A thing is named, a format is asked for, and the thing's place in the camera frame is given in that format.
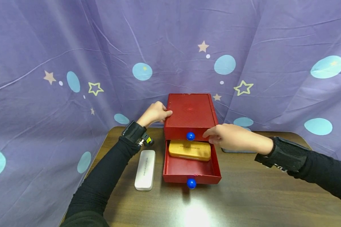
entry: wrist strap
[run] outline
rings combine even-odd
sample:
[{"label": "wrist strap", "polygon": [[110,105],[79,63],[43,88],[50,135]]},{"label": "wrist strap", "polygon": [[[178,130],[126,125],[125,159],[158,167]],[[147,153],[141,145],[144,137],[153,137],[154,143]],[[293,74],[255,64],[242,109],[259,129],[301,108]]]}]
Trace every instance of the wrist strap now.
[{"label": "wrist strap", "polygon": [[274,143],[272,152],[268,155],[257,154],[255,161],[271,168],[287,172],[298,172],[307,159],[309,149],[280,137],[271,137]]},{"label": "wrist strap", "polygon": [[121,135],[133,144],[137,144],[138,146],[144,144],[149,147],[154,144],[154,141],[146,134],[146,131],[146,127],[142,127],[137,122],[132,121]]}]

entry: black sleeve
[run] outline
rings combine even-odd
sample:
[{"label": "black sleeve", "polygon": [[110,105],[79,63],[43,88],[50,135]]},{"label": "black sleeve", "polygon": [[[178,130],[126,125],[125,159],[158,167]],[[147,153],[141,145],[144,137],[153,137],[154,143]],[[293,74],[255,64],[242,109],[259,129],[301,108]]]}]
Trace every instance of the black sleeve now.
[{"label": "black sleeve", "polygon": [[315,151],[306,151],[307,159],[298,173],[288,172],[296,179],[318,184],[341,199],[341,161]]},{"label": "black sleeve", "polygon": [[120,137],[73,195],[66,219],[83,211],[93,211],[102,216],[126,165],[139,150],[139,146]]},{"label": "black sleeve", "polygon": [[93,211],[75,213],[61,224],[61,227],[109,227],[102,215]]}]

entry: hand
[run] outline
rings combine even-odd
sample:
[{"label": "hand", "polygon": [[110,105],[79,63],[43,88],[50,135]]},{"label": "hand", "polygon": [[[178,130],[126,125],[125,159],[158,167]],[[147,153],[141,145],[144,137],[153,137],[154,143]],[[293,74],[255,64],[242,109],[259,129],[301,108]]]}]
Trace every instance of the hand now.
[{"label": "hand", "polygon": [[273,141],[270,138],[237,125],[216,125],[203,134],[204,138],[208,136],[209,143],[228,150],[249,150],[268,155],[273,149]]},{"label": "hand", "polygon": [[150,107],[144,112],[144,114],[137,121],[141,126],[149,127],[154,122],[164,123],[165,119],[169,117],[173,112],[166,109],[161,102],[152,103]]}]

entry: open drawer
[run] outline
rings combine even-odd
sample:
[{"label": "open drawer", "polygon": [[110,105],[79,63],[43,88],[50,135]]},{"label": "open drawer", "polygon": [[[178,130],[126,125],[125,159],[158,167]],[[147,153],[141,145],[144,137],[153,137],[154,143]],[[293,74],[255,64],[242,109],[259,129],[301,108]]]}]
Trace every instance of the open drawer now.
[{"label": "open drawer", "polygon": [[197,184],[218,184],[221,180],[216,149],[211,145],[211,159],[208,162],[175,158],[169,155],[170,140],[165,141],[163,179],[165,182],[187,183],[194,179]]}]

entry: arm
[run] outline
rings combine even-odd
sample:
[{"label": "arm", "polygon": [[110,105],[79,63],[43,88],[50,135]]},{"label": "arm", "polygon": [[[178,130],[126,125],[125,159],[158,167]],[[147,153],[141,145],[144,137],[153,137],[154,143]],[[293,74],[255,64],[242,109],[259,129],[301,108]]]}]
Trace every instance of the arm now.
[{"label": "arm", "polygon": [[[231,124],[217,125],[204,133],[209,142],[229,150],[250,150],[259,153],[256,160],[281,167],[296,179],[318,184],[341,199],[341,161],[311,151],[285,139],[270,139]],[[276,150],[286,154],[283,159]],[[298,157],[295,165],[292,156]]]},{"label": "arm", "polygon": [[[137,124],[148,127],[154,122],[163,122],[171,114],[172,112],[166,111],[161,102],[156,102],[146,110]],[[126,165],[139,150],[139,146],[120,137],[77,189],[68,206],[65,220],[80,212],[87,212],[87,214],[92,212],[92,216],[95,213],[97,217],[101,217]]]},{"label": "arm", "polygon": [[[269,138],[265,138],[262,143],[266,143]],[[255,151],[264,157],[273,157],[276,146],[288,155],[301,158],[300,167],[295,171],[287,171],[288,175],[295,179],[302,179],[309,183],[315,183],[333,196],[341,199],[341,161],[335,160],[326,155],[304,148],[285,139],[273,139],[273,148],[260,146]],[[284,162],[293,162],[292,159],[285,161],[273,160],[272,163],[283,166]]]}]

